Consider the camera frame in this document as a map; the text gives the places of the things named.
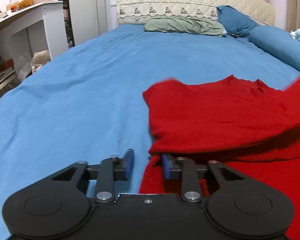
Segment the red knit garment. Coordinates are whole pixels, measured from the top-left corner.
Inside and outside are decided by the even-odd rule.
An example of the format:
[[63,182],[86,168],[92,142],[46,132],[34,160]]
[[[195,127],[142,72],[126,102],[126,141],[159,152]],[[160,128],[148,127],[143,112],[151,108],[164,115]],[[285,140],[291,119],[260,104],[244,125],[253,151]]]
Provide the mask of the red knit garment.
[[154,139],[140,193],[180,193],[162,155],[217,160],[286,194],[300,239],[300,77],[284,90],[234,76],[202,85],[170,79],[143,93]]

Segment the cream quilted headboard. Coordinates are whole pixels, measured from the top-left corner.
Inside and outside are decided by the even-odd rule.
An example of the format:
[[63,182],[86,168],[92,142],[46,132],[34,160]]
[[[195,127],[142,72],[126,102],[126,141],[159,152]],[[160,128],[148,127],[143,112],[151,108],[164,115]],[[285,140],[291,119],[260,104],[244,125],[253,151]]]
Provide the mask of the cream quilted headboard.
[[217,7],[229,5],[260,25],[275,24],[275,8],[263,0],[117,0],[119,24],[145,24],[155,16],[217,20]]

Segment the blue duvet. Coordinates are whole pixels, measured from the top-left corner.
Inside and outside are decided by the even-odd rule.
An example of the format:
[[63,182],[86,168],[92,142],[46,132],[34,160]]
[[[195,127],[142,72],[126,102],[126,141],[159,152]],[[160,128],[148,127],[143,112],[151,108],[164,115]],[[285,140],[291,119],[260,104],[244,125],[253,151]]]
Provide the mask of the blue duvet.
[[250,31],[249,40],[300,72],[300,42],[290,33],[273,26],[258,26]]

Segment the cream tote bag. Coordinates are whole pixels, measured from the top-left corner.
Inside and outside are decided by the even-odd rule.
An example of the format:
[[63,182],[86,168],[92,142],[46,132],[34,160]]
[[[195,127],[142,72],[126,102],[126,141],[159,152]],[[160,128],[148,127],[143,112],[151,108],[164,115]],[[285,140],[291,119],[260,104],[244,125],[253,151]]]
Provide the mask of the cream tote bag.
[[51,61],[50,53],[48,50],[35,52],[31,60],[32,74],[38,71],[42,66],[46,65]]

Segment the white grey wardrobe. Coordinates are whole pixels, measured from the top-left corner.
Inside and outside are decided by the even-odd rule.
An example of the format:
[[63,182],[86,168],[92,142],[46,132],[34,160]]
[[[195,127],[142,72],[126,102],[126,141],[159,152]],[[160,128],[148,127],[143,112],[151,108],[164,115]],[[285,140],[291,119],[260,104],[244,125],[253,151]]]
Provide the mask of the white grey wardrobe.
[[68,47],[80,45],[108,31],[106,0],[60,0],[63,2]]

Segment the white desk shelf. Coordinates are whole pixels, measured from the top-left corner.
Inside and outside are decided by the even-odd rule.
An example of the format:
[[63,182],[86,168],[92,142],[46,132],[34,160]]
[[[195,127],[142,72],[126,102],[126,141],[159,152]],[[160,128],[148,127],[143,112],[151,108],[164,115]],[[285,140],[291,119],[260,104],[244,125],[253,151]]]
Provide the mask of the white desk shelf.
[[12,60],[4,71],[0,91],[19,83],[18,74],[35,52],[47,50],[50,59],[69,49],[63,16],[63,2],[46,2],[11,13],[0,20],[0,57]]

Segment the green pillow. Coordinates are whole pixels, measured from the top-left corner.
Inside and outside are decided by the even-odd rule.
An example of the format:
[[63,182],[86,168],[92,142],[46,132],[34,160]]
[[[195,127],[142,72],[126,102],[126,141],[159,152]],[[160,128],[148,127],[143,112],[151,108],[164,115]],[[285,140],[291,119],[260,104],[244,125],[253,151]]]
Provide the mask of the green pillow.
[[178,16],[152,17],[144,24],[144,31],[220,37],[227,34],[226,29],[217,21]]

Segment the blue bed sheet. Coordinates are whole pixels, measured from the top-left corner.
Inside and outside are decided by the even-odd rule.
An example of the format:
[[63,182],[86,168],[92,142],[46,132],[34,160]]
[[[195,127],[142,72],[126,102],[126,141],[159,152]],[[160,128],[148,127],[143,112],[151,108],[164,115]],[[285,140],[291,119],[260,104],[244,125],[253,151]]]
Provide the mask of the blue bed sheet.
[[246,38],[146,32],[125,24],[53,59],[0,99],[0,239],[5,200],[77,161],[98,164],[135,153],[137,193],[152,138],[143,91],[174,78],[186,84],[233,75],[284,89],[300,76]]

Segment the dark blue pillow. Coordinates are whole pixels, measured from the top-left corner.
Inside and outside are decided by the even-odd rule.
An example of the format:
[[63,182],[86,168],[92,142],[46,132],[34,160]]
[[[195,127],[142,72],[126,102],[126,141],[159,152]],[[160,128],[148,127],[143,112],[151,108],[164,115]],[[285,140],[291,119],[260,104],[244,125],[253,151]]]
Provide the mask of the dark blue pillow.
[[249,16],[228,5],[218,6],[217,14],[219,23],[231,36],[248,37],[254,28],[260,26]]

